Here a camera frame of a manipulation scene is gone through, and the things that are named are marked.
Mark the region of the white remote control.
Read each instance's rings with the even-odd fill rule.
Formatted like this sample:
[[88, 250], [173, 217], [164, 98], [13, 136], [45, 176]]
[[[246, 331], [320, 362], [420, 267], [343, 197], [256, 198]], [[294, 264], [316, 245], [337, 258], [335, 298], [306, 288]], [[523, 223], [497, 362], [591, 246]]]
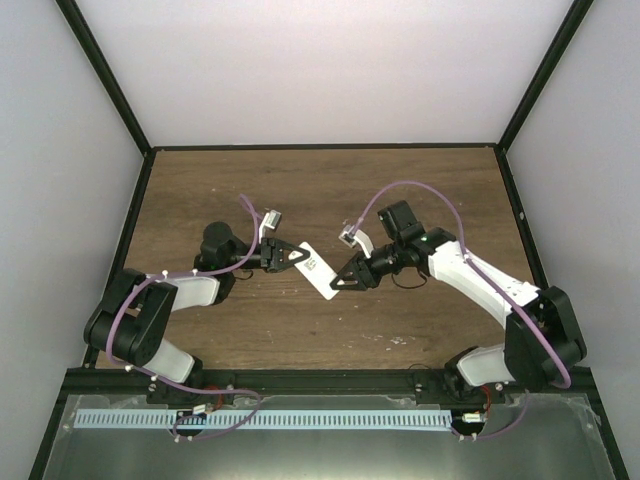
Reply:
[[302, 242], [298, 246], [308, 249], [310, 257], [303, 262], [297, 263], [294, 267], [325, 300], [332, 300], [338, 294], [338, 291], [331, 289], [330, 282], [337, 273], [308, 242]]

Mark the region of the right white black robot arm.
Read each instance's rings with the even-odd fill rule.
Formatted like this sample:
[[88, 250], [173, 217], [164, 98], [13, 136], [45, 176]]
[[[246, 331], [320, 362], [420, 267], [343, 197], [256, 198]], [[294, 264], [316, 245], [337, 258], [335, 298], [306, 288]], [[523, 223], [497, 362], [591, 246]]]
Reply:
[[570, 370], [587, 349], [563, 290], [519, 281], [469, 252], [461, 237], [442, 228], [425, 230], [405, 201], [379, 210], [378, 218], [389, 243], [373, 248], [364, 234], [343, 231], [345, 243], [362, 247], [331, 281], [332, 289], [374, 289], [383, 277], [414, 268], [462, 293], [504, 330], [503, 343], [471, 347], [446, 364], [444, 389], [451, 400], [468, 402], [481, 386], [494, 383], [533, 392], [570, 387]]

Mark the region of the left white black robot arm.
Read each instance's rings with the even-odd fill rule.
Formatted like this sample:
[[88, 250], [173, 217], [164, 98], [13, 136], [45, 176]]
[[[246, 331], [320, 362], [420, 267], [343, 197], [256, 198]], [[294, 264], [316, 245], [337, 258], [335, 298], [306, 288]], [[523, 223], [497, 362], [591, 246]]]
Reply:
[[224, 222], [203, 232], [194, 270], [183, 277], [153, 280], [135, 270], [119, 272], [87, 321], [85, 343], [133, 367], [169, 380], [171, 397], [191, 404], [204, 398], [202, 361], [165, 339], [170, 315], [217, 305], [228, 297], [236, 268], [279, 273], [311, 256], [310, 249], [271, 237], [255, 245], [239, 239]]

